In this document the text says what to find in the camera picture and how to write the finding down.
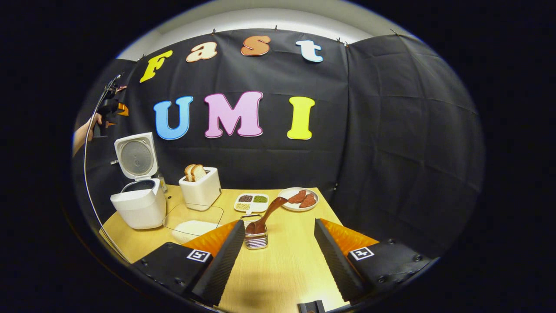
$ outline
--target black curtain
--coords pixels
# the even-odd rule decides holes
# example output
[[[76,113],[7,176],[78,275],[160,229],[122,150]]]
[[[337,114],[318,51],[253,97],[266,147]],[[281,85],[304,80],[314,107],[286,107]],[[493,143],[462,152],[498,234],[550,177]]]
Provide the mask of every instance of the black curtain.
[[[349,114],[336,215],[440,256],[481,190],[485,147],[464,84],[431,48],[380,36],[347,48]]]
[[[240,49],[250,36],[269,36],[270,50],[262,56],[244,56]],[[304,59],[297,41],[312,40],[321,46],[324,60]],[[217,55],[186,62],[191,49],[216,42]],[[140,82],[148,60],[172,50],[155,76]],[[229,189],[281,189],[318,187],[331,199],[344,147],[348,113],[347,57],[343,44],[328,38],[291,31],[234,30],[184,40],[145,56],[137,63],[125,94],[129,118],[114,129],[117,137],[153,132],[161,173],[168,184],[178,185],[189,164],[216,167],[220,183]],[[209,123],[206,96],[224,94],[232,107],[247,91],[259,91],[259,126],[263,133],[241,137],[235,132],[219,138],[205,137]],[[165,140],[156,133],[153,106],[171,101],[168,125],[180,123],[175,100],[192,96],[187,133]],[[292,125],[293,106],[289,98],[308,97],[315,101],[310,111],[312,138],[287,137]]]
[[[244,40],[257,35],[271,38],[270,50],[243,56]],[[317,54],[323,62],[304,59],[295,45],[299,40],[321,46]],[[216,42],[217,55],[186,62],[191,49],[204,42]],[[172,56],[140,83],[148,60],[168,50]],[[122,70],[120,85],[128,87],[117,98],[129,116],[110,118],[116,125],[108,136],[88,147],[87,178],[102,222],[115,212],[110,195],[130,182],[118,164],[110,164],[116,160],[113,142],[149,131],[168,184],[178,184],[185,166],[195,163],[217,167],[223,188],[318,187],[347,227],[378,240],[397,238],[429,257],[440,256],[456,239],[481,190],[485,155],[475,106],[456,73],[417,39],[389,35],[344,47],[328,38],[274,30],[191,38],[136,63],[115,60],[89,93],[77,125]],[[241,137],[238,124],[231,136],[205,137],[204,98],[224,94],[234,107],[247,91],[264,95],[259,103],[263,134]],[[193,97],[189,130],[177,140],[160,138],[154,104],[172,102],[168,125],[176,127],[175,100],[183,96]],[[286,136],[293,96],[315,100],[309,140]],[[82,154],[74,167],[82,177]],[[80,182],[77,188],[84,190]],[[86,195],[80,197],[90,208]]]

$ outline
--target letter u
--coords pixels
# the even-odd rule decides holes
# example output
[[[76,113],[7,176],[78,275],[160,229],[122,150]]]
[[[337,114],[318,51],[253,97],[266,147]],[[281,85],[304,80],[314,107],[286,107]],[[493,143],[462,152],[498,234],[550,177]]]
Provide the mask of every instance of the letter u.
[[[155,104],[156,133],[166,140],[175,140],[183,137],[189,129],[189,104],[193,101],[192,96],[178,98],[176,104],[180,107],[180,124],[176,128],[168,126],[168,108],[172,105],[171,101],[163,101]]]

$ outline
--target open lid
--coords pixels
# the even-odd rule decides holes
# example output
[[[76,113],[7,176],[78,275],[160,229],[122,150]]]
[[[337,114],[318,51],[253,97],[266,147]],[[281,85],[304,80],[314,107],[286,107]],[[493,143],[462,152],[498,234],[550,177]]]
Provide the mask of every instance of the open lid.
[[[116,156],[127,178],[150,178],[158,170],[152,133],[131,135],[114,142]]]

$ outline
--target blue letter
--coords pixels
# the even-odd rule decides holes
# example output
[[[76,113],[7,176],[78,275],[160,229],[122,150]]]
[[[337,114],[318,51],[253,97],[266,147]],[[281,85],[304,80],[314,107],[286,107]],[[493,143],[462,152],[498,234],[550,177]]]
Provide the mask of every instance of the blue letter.
[[[156,132],[162,139],[175,140],[181,138],[189,129],[189,104],[193,101],[192,96],[178,98],[176,104],[180,107],[180,124],[176,128],[168,126],[168,108],[172,105],[170,101],[155,104]]]
[[[295,44],[301,46],[301,55],[307,60],[312,62],[324,60],[321,56],[316,55],[315,50],[320,50],[320,46],[315,45],[312,40],[297,41]]]

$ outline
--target rice cooker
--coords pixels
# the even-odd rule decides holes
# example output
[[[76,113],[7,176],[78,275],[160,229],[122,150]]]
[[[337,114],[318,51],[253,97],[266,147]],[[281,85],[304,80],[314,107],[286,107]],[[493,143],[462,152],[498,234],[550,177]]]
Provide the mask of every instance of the rice cooker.
[[[135,180],[110,201],[123,220],[134,229],[156,228],[166,215],[166,197],[158,178],[152,133],[131,135],[114,142],[118,163],[123,174]]]

